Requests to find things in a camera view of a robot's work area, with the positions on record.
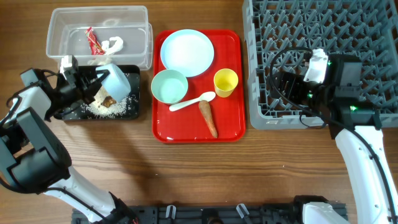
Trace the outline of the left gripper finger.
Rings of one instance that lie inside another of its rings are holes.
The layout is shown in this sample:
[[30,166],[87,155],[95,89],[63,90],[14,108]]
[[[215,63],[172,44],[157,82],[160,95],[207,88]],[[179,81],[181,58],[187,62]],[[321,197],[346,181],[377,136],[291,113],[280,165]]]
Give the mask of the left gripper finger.
[[94,83],[90,85],[86,90],[85,90],[85,103],[87,105],[91,104],[93,101],[95,101],[95,95],[97,92],[99,92],[100,88],[102,87],[102,84],[100,83]]
[[90,86],[102,85],[102,82],[110,75],[110,71],[105,70],[90,70],[88,77],[90,78]]

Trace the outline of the light blue bowl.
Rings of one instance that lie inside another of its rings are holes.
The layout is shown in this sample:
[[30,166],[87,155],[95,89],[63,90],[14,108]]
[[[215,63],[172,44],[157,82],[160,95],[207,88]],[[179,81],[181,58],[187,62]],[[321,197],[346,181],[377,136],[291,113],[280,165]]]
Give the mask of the light blue bowl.
[[112,98],[120,102],[131,92],[129,80],[123,71],[113,63],[96,67],[96,70],[105,69],[110,71],[110,75],[102,82],[102,85]]

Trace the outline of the white rice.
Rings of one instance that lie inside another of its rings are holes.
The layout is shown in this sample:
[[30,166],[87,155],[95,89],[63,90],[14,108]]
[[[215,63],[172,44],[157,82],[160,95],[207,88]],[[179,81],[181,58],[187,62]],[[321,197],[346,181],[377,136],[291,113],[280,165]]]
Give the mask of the white rice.
[[125,115],[129,108],[129,97],[127,96],[122,101],[105,108],[101,103],[107,96],[110,95],[102,86],[95,95],[95,101],[89,105],[83,104],[81,106],[82,111],[91,114],[94,118],[116,118],[117,116]]

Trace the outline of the brown food scrap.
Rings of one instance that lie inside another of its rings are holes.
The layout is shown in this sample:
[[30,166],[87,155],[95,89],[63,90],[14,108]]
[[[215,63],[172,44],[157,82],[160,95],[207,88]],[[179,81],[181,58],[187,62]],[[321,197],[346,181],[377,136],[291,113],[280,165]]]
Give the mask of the brown food scrap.
[[104,106],[105,108],[109,108],[110,106],[116,104],[117,101],[112,98],[111,96],[107,96],[103,102],[101,103],[102,106]]

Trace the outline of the white tissue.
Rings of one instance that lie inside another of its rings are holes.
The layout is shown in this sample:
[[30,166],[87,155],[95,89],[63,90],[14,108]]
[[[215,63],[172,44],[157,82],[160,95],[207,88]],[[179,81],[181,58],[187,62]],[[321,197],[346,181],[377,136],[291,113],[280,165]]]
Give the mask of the white tissue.
[[111,55],[121,51],[123,49],[124,41],[122,38],[110,37],[109,40],[104,40],[101,43],[101,49],[104,50],[105,58],[96,58],[90,60],[88,65],[107,65],[112,62]]

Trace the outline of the red snack wrapper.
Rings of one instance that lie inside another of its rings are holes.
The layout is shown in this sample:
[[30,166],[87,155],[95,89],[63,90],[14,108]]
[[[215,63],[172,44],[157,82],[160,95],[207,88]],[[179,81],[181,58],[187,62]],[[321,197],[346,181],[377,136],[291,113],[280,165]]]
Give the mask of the red snack wrapper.
[[87,28],[85,31],[92,55],[104,55],[105,51],[102,49],[101,44],[98,42],[96,34],[92,27]]

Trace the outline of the yellow cup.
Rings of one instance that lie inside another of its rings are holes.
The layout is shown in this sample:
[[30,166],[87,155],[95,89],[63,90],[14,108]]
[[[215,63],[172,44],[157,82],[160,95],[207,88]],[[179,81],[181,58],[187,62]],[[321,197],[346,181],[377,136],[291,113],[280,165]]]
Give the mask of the yellow cup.
[[229,68],[218,70],[214,75],[215,93],[222,98],[229,97],[237,87],[239,78],[237,73]]

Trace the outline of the green bowl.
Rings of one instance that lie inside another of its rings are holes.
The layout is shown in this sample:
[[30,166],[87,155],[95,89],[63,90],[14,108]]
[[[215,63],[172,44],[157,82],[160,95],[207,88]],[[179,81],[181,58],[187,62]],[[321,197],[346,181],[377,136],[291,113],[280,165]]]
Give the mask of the green bowl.
[[157,73],[151,83],[153,97],[164,104],[180,102],[188,91],[188,80],[176,70],[166,69]]

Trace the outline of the white plastic spoon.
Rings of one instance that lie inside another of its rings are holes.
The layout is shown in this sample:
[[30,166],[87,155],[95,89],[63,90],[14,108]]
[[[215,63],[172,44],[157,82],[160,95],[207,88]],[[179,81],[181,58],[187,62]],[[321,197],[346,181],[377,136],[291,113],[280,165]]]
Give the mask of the white plastic spoon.
[[177,103],[177,104],[169,106],[169,111],[174,112],[174,111],[180,110],[182,108],[185,108],[187,106],[190,106],[190,105],[192,105],[194,103],[198,103],[200,101],[209,102],[209,101],[213,100],[215,98],[215,96],[216,96],[215,92],[208,91],[208,92],[205,92],[205,93],[201,94],[198,98],[194,98],[192,100],[183,101],[183,102],[180,102],[180,103]]

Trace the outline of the light blue plate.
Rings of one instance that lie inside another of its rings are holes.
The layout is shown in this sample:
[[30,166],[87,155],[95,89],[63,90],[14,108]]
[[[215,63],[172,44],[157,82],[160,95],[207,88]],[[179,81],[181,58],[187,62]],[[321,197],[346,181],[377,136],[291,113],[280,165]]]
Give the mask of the light blue plate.
[[160,59],[168,70],[176,70],[187,78],[201,75],[213,63],[215,49],[202,32],[182,29],[171,33],[162,43]]

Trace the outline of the orange carrot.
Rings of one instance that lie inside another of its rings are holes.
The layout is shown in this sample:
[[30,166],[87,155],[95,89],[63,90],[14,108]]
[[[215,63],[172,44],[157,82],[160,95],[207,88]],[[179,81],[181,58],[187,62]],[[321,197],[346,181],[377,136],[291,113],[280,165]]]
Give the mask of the orange carrot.
[[214,138],[218,137],[218,132],[216,130],[214,121],[213,121],[213,116],[211,112],[211,106],[209,102],[202,100],[199,102],[198,107],[201,111],[201,114],[206,122],[206,125],[208,126],[208,129],[210,130],[211,135]]

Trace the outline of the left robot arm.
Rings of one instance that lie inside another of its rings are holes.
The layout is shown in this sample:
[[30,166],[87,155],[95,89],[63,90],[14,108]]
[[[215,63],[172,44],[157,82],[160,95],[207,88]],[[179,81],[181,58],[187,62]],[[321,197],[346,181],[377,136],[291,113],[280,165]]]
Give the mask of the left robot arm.
[[65,146],[47,126],[74,103],[91,103],[106,81],[129,86],[121,69],[30,68],[21,73],[24,88],[8,100],[1,120],[1,185],[20,194],[45,194],[80,211],[90,223],[139,223],[139,217],[111,192],[101,190],[72,166]]

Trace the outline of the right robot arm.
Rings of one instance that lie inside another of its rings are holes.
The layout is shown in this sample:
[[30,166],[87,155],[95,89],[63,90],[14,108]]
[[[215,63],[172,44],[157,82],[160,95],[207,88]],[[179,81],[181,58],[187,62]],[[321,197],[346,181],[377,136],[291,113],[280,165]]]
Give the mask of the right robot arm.
[[362,61],[353,55],[307,53],[305,75],[274,72],[268,84],[330,130],[345,162],[359,223],[397,223],[397,190],[383,146],[376,106],[360,99]]

